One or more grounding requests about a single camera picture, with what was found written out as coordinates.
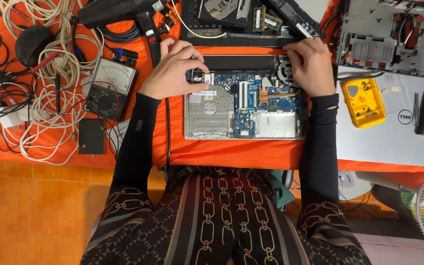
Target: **finger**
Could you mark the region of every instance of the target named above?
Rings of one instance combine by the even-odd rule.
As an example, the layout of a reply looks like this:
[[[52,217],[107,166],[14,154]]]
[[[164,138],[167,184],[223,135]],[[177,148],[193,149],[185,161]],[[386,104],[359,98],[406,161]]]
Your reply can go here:
[[[304,39],[303,41],[301,41],[303,43],[305,43],[307,46],[309,46],[310,48],[312,48],[314,51],[317,52],[323,52],[323,42],[320,38],[307,38]]]
[[[168,46],[174,44],[174,40],[171,38],[167,38],[160,42],[160,54],[161,58],[163,59],[166,55],[169,53]]]
[[[178,52],[176,56],[178,57],[178,59],[181,60],[186,60],[194,56],[196,57],[196,59],[200,60],[201,62],[204,62],[204,57],[202,56],[202,54],[192,46],[184,48],[182,51]]]
[[[179,40],[176,43],[174,43],[173,48],[171,49],[170,53],[171,54],[176,54],[180,51],[182,51],[185,47],[191,46],[192,44],[190,42],[184,41],[184,40]]]
[[[184,94],[188,93],[194,93],[194,92],[201,92],[209,88],[209,84],[207,83],[195,83],[195,84],[188,84],[186,86],[186,91]]]
[[[315,51],[314,49],[310,48],[305,43],[298,42],[298,43],[291,43],[289,45],[286,45],[285,51],[296,51],[297,53],[301,54],[304,58],[308,58],[310,55],[312,55]]]
[[[300,60],[300,56],[297,52],[288,50],[287,56],[289,56],[289,59],[291,60],[292,64],[292,74],[298,75],[301,71],[303,71],[302,61]]]
[[[202,72],[208,74],[209,68],[205,66],[205,64],[198,59],[192,59],[192,60],[182,60],[181,61],[182,67],[184,72],[186,72],[189,69],[199,68],[202,70]]]

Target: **blue circuit board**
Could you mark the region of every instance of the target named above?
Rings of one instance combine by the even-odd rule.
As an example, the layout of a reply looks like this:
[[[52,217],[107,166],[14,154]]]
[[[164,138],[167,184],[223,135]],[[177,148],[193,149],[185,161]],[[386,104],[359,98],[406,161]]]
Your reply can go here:
[[[192,76],[186,74],[186,78],[192,79]],[[213,76],[213,85],[221,85],[230,94],[230,89],[238,86],[238,93],[235,94],[235,117],[234,133],[231,138],[251,139],[255,136],[255,122],[250,118],[256,110],[267,111],[290,111],[297,114],[297,136],[303,137],[306,129],[307,103],[306,94],[300,93],[291,97],[276,97],[259,100],[262,90],[262,79],[268,79],[268,76],[249,75],[249,74],[230,74]],[[196,81],[207,81],[204,78]],[[277,78],[268,79],[268,84],[273,87],[267,87],[268,95],[294,93],[299,88],[284,84]]]

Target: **yellow screw tray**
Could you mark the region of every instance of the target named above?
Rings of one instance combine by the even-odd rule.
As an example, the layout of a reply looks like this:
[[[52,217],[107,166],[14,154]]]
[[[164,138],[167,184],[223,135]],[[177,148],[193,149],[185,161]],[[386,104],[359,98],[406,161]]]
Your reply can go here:
[[[346,81],[342,89],[354,126],[364,129],[385,121],[385,106],[375,79]]]

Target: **laptop keyboard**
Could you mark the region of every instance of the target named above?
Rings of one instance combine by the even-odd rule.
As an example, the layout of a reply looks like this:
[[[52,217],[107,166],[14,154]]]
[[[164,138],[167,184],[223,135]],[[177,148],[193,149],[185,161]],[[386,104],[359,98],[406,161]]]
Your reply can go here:
[[[221,29],[222,25],[212,24],[208,22],[198,21],[199,9],[201,8],[201,0],[183,0],[183,11],[185,11],[185,6],[188,6],[186,9],[189,10],[188,19],[185,21],[188,28],[192,30],[203,30],[203,29]]]

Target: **black arm sleeve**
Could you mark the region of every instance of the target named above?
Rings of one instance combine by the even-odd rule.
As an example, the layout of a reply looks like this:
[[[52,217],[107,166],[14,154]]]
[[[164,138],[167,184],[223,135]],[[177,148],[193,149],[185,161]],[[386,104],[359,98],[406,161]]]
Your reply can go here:
[[[126,185],[147,194],[152,164],[153,130],[161,100],[137,93],[129,127],[122,141],[109,194]]]
[[[336,158],[336,113],[339,95],[312,100],[309,129],[299,163],[302,209],[313,203],[332,201],[339,205]]]

